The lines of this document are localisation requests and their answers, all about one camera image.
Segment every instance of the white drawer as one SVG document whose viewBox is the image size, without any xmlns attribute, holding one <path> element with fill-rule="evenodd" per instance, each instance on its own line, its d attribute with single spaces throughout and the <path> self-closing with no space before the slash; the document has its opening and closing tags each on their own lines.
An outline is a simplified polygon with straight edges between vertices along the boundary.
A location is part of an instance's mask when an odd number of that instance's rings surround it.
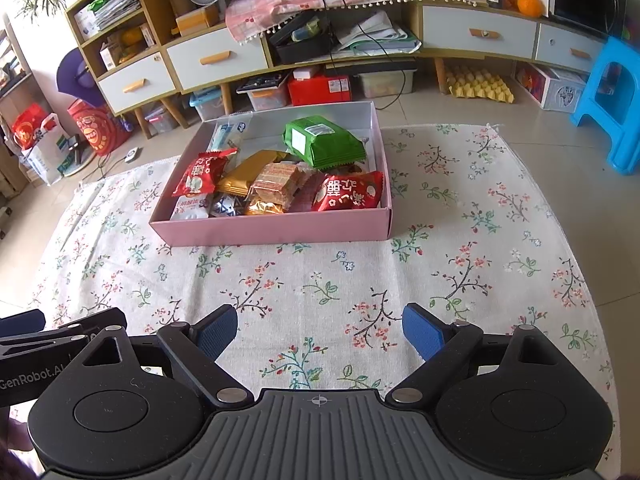
<svg viewBox="0 0 640 480">
<path fill-rule="evenodd" d="M 564 28 L 540 25 L 536 61 L 590 72 L 604 43 Z"/>
<path fill-rule="evenodd" d="M 423 7 L 424 48 L 455 48 L 531 59 L 537 23 L 482 10 Z M 485 37 L 474 36 L 476 31 Z"/>
<path fill-rule="evenodd" d="M 115 114 L 175 91 L 174 82 L 159 53 L 119 70 L 98 84 Z"/>
<path fill-rule="evenodd" d="M 167 49 L 183 90 L 268 68 L 260 39 L 238 45 L 226 28 Z M 226 59 L 207 60 L 229 53 Z"/>
</svg>

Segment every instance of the orange fruit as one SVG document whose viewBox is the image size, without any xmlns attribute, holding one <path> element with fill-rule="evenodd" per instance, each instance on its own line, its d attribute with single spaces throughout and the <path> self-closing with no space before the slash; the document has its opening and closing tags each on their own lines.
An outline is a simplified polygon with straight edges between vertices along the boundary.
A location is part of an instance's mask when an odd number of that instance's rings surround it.
<svg viewBox="0 0 640 480">
<path fill-rule="evenodd" d="M 530 18 L 539 18 L 545 12 L 540 0 L 518 0 L 518 10 Z"/>
</svg>

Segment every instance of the pink box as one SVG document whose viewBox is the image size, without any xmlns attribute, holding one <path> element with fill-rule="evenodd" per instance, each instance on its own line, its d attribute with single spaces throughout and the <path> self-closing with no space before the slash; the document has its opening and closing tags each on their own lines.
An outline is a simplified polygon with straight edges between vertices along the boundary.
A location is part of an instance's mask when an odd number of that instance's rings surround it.
<svg viewBox="0 0 640 480">
<path fill-rule="evenodd" d="M 225 118 L 221 118 L 204 123 L 184 150 L 151 215 L 149 225 L 171 247 L 387 240 L 392 219 L 391 189 L 382 134 L 372 102 L 289 107 L 253 113 L 242 133 L 242 146 L 252 143 L 256 146 L 254 151 L 284 151 L 286 147 L 280 133 L 284 132 L 286 124 L 313 115 L 325 117 L 357 137 L 369 137 L 377 170 L 385 175 L 379 208 L 170 221 L 178 200 L 171 196 L 172 192 L 188 165 L 199 153 L 207 151 L 218 123 L 226 122 Z M 242 159 L 252 154 L 247 148 L 242 149 Z"/>
</svg>

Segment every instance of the cabinet leg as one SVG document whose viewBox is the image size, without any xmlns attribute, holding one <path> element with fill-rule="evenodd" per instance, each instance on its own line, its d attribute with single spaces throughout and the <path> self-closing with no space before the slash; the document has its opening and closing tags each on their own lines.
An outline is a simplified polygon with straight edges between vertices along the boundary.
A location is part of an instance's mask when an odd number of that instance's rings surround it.
<svg viewBox="0 0 640 480">
<path fill-rule="evenodd" d="M 433 62 L 436 65 L 436 74 L 438 75 L 438 86 L 441 94 L 448 94 L 447 91 L 447 75 L 444 70 L 444 60 L 441 57 L 434 57 Z"/>
<path fill-rule="evenodd" d="M 164 105 L 164 107 L 169 110 L 169 113 L 174 117 L 178 124 L 182 126 L 185 130 L 189 127 L 189 123 L 186 121 L 184 116 L 178 110 L 178 107 L 171 101 L 171 99 L 160 99 L 160 102 Z"/>
<path fill-rule="evenodd" d="M 145 116 L 142 113 L 142 108 L 136 108 L 133 111 L 136 114 L 136 119 L 138 120 L 138 124 L 140 125 L 140 129 L 142 129 L 142 133 L 145 134 L 145 137 L 147 139 L 150 139 L 152 137 L 151 131 L 149 130 L 148 123 L 145 121 Z"/>
<path fill-rule="evenodd" d="M 229 83 L 222 83 L 220 90 L 222 90 L 222 102 L 225 105 L 225 114 L 231 115 L 234 112 L 234 102 L 231 99 L 231 87 Z"/>
</svg>

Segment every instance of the floral tablecloth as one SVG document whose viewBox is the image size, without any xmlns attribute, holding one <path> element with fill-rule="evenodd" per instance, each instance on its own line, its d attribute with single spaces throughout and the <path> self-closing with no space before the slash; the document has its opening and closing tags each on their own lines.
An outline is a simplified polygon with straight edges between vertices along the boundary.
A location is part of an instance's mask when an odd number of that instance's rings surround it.
<svg viewBox="0 0 640 480">
<path fill-rule="evenodd" d="M 487 333 L 534 324 L 587 377 L 618 420 L 616 389 L 588 288 L 526 168 L 490 127 L 383 131 L 394 196 L 385 242 L 170 248 L 148 218 L 176 159 L 76 192 L 44 253 L 30 306 L 59 326 L 111 306 L 131 335 L 223 303 L 239 333 L 218 360 L 258 394 L 378 388 L 420 366 L 402 336 L 415 301 Z M 28 406 L 15 414 L 26 418 Z M 620 471 L 614 429 L 599 471 Z"/>
</svg>

